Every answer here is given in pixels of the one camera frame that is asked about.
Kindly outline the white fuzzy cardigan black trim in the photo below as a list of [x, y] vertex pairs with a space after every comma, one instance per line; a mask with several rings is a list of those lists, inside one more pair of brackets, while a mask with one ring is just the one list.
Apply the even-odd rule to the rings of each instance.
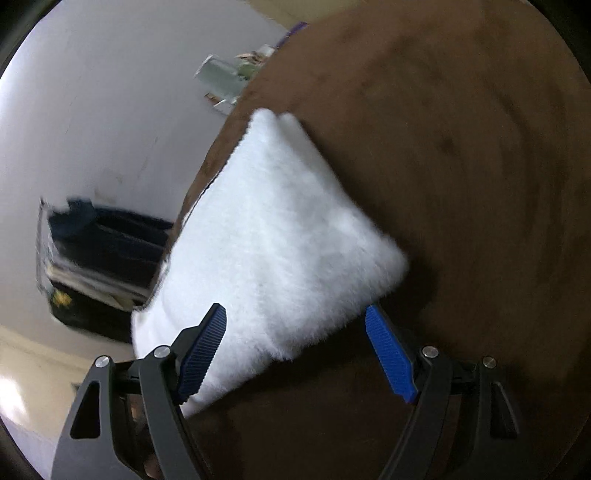
[[145, 356], [224, 306], [221, 344], [182, 410], [192, 415], [344, 327], [408, 267], [297, 118], [259, 109], [181, 219], [149, 300], [133, 313], [133, 347]]

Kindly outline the white bedside cabinet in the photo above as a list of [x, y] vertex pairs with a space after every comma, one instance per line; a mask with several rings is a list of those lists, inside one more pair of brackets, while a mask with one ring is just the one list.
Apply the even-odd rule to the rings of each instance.
[[231, 112], [235, 110], [235, 105], [238, 103], [239, 97], [231, 97], [228, 99], [207, 92], [207, 94], [204, 95], [204, 99], [211, 103], [211, 107], [214, 111], [221, 113], [224, 116], [229, 116]]

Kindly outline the brown bed blanket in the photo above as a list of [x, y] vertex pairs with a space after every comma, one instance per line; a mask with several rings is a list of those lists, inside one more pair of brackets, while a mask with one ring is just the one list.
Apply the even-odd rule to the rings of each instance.
[[523, 1], [377, 1], [287, 41], [184, 199], [259, 108], [300, 120], [411, 258], [384, 302], [412, 333], [497, 360], [523, 450], [492, 479], [590, 475], [590, 83]]

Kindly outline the purple plastic bag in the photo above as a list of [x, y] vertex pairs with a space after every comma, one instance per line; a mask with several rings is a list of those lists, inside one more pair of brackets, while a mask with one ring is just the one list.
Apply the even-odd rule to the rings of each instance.
[[294, 34], [297, 34], [297, 32], [304, 30], [304, 28], [307, 26], [308, 23], [304, 21], [295, 24], [294, 27], [291, 27], [290, 30], [288, 30], [287, 33], [283, 35], [283, 38], [281, 38], [280, 41], [276, 43], [276, 49], [280, 49], [281, 47], [283, 47], [283, 45], [287, 43], [287, 41], [290, 40], [291, 37], [294, 36]]

